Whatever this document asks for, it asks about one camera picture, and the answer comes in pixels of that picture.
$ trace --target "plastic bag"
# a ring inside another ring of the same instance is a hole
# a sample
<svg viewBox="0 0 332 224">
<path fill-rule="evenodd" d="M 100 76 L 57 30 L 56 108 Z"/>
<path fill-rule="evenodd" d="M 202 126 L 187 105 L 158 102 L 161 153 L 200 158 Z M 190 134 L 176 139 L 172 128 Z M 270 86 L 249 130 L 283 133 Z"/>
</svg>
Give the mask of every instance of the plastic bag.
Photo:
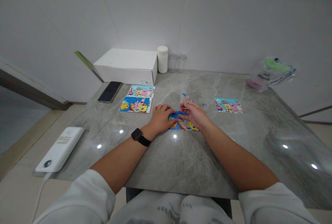
<svg viewBox="0 0 332 224">
<path fill-rule="evenodd" d="M 251 75 L 248 86 L 255 92 L 260 93 L 282 83 L 291 81 L 295 76 L 296 68 L 281 62 L 275 56 L 267 56 Z"/>
</svg>

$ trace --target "hand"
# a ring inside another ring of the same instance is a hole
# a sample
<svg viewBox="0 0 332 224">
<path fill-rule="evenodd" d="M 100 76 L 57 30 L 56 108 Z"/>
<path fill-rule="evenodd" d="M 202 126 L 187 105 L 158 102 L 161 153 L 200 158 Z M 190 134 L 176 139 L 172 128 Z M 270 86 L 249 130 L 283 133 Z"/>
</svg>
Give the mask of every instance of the hand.
<svg viewBox="0 0 332 224">
<path fill-rule="evenodd" d="M 188 113 L 189 115 L 178 114 L 178 117 L 189 120 L 198 129 L 202 129 L 204 126 L 212 124 L 212 121 L 206 115 L 204 110 L 194 102 L 182 102 L 180 104 L 180 111 Z"/>
<path fill-rule="evenodd" d="M 175 111 L 167 104 L 155 106 L 153 108 L 152 118 L 150 122 L 142 128 L 142 132 L 143 129 L 145 129 L 148 135 L 154 138 L 158 133 L 166 131 L 177 122 L 177 119 L 168 121 L 168 116 L 171 113 L 175 113 Z"/>
</svg>

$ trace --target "black phone screen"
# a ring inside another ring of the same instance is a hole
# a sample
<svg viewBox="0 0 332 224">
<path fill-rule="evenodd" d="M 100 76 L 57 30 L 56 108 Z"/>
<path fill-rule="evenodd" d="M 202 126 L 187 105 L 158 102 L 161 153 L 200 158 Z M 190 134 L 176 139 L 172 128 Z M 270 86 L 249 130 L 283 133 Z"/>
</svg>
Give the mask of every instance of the black phone screen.
<svg viewBox="0 0 332 224">
<path fill-rule="evenodd" d="M 104 92 L 99 97 L 98 101 L 111 102 L 115 94 L 117 93 L 121 82 L 110 82 Z"/>
</svg>

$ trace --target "table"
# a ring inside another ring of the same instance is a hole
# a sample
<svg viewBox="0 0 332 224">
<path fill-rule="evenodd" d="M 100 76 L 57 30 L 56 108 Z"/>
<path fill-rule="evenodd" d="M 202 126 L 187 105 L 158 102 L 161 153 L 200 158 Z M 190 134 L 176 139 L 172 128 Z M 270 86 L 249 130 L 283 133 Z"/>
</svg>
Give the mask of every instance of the table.
<svg viewBox="0 0 332 224">
<path fill-rule="evenodd" d="M 306 207 L 332 209 L 332 151 L 273 89 L 257 94 L 248 88 L 246 79 L 244 75 L 196 71 L 158 74 L 150 114 L 119 112 L 128 84 L 121 86 L 112 103 L 98 102 L 108 84 L 104 83 L 71 124 L 86 131 L 54 178 L 75 180 L 135 128 L 148 123 L 154 106 L 167 103 L 179 110 L 186 100 L 182 93 L 186 93 L 188 100 L 207 104 L 204 110 L 211 120 L 268 166 Z M 218 112 L 215 97 L 238 99 L 246 113 Z M 157 136 L 126 187 L 238 198 L 238 190 L 202 134 L 194 131 L 168 130 Z"/>
</svg>

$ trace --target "smartwatch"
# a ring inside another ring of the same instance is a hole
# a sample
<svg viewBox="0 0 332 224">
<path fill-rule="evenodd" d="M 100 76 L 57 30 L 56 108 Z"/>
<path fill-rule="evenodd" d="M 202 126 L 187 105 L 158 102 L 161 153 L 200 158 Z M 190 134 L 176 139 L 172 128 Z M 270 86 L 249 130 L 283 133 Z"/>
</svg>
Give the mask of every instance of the smartwatch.
<svg viewBox="0 0 332 224">
<path fill-rule="evenodd" d="M 142 136 L 142 132 L 139 128 L 134 130 L 131 134 L 133 140 L 140 142 L 142 145 L 148 147 L 151 144 L 150 140 L 147 140 Z"/>
</svg>

